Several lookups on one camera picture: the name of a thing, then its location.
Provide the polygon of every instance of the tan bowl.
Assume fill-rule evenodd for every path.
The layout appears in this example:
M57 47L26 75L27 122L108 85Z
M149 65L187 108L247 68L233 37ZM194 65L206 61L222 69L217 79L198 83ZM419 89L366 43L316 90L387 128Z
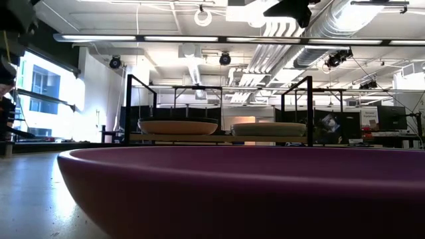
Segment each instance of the tan bowl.
M238 123L232 125L235 136L303 136L306 126L302 123Z
M144 133L165 135L210 135L218 127L217 123L171 119L142 120L139 121L138 125Z

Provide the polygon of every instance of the computer monitor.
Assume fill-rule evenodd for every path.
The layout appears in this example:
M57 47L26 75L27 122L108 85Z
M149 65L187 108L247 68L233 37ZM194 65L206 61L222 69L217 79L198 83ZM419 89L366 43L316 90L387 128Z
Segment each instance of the computer monitor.
M407 129L406 108L402 106L377 106L379 130Z

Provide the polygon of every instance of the bowl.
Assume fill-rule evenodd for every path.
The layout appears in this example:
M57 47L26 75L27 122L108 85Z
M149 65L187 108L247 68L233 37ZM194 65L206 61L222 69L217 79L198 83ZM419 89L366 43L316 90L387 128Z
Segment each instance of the bowl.
M144 133L163 135L210 135L218 120L209 118L144 118L138 126Z
M302 123L238 123L232 125L235 136L303 136L306 130Z
M58 165L74 200L114 238L423 238L424 158L157 146L68 151Z

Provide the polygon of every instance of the sign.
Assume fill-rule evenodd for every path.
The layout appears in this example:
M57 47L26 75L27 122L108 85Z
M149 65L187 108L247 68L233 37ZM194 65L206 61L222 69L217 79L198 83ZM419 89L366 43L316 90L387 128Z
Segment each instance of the sign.
M375 127L379 122L378 110L361 110L360 115L361 127Z

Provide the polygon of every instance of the concrete floor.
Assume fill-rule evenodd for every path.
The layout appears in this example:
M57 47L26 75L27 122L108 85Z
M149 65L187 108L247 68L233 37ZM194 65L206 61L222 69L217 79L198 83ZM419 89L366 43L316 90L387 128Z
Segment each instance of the concrete floor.
M0 239L110 238L72 199L57 155L0 158Z

